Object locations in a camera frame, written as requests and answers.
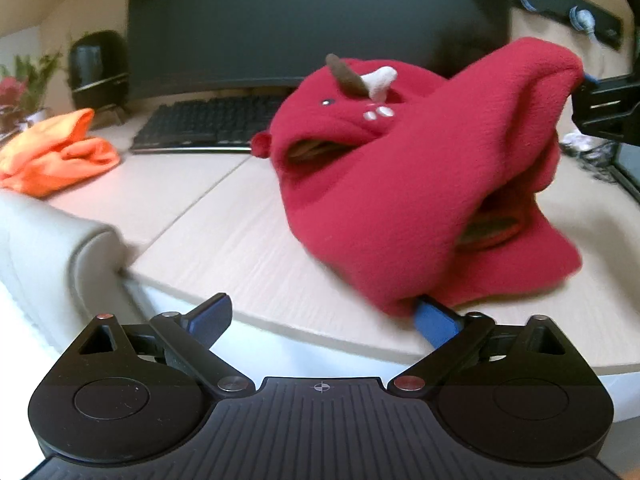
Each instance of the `brown horn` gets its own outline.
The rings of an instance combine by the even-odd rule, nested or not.
[[[326,57],[326,65],[345,94],[353,97],[369,97],[369,89],[362,78],[338,56],[329,54]]]

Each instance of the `black speaker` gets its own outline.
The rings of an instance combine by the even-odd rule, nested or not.
[[[124,39],[114,30],[88,34],[69,51],[68,84],[76,109],[123,107],[129,93]]]

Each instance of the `black keyboard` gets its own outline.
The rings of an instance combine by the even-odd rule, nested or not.
[[[133,139],[133,153],[248,152],[284,96],[226,97],[161,105]]]

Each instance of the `red plush toy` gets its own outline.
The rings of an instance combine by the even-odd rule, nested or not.
[[[456,306],[580,268],[535,200],[556,171],[578,57],[526,38],[450,80],[397,61],[327,64],[252,141],[313,256],[395,316],[421,294]]]

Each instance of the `chair armrest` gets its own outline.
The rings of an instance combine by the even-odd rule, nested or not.
[[[112,226],[0,190],[0,282],[57,350],[101,312],[144,321],[119,275],[125,260]]]

